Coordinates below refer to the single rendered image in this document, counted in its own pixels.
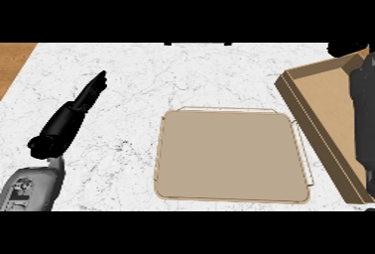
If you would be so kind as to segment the brown cardboard box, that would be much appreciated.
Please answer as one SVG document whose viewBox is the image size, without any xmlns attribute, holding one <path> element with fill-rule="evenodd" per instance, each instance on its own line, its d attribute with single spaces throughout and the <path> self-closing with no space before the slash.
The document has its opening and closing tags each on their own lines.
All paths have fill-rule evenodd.
<svg viewBox="0 0 375 254">
<path fill-rule="evenodd" d="M 365 53 L 286 69 L 276 81 L 283 102 L 347 203 L 373 203 L 366 171 L 356 160 L 354 109 L 348 74 Z"/>
</svg>

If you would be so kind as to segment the beige tray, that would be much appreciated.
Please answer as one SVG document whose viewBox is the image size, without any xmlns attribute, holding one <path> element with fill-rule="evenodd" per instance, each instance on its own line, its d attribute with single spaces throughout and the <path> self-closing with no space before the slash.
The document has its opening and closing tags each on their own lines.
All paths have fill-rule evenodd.
<svg viewBox="0 0 375 254">
<path fill-rule="evenodd" d="M 288 117 L 276 112 L 167 112 L 153 188 L 167 199 L 305 203 L 308 183 Z"/>
</svg>

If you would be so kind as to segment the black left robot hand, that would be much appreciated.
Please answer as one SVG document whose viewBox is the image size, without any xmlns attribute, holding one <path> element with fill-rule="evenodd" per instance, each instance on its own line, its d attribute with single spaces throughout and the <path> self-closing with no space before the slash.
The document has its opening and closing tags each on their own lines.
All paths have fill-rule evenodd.
<svg viewBox="0 0 375 254">
<path fill-rule="evenodd" d="M 31 156 L 35 159 L 57 158 L 66 152 L 77 137 L 85 114 L 94 106 L 99 94 L 106 89 L 105 71 L 102 71 L 77 99 L 68 101 L 53 114 L 38 136 L 28 142 Z"/>
</svg>

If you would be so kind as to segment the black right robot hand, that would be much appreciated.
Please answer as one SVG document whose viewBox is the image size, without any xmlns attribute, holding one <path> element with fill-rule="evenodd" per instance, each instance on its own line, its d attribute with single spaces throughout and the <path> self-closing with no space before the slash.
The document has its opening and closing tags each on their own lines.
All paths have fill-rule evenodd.
<svg viewBox="0 0 375 254">
<path fill-rule="evenodd" d="M 328 53 L 335 57 L 341 58 L 362 50 L 367 47 L 366 43 L 329 43 L 328 44 Z"/>
</svg>

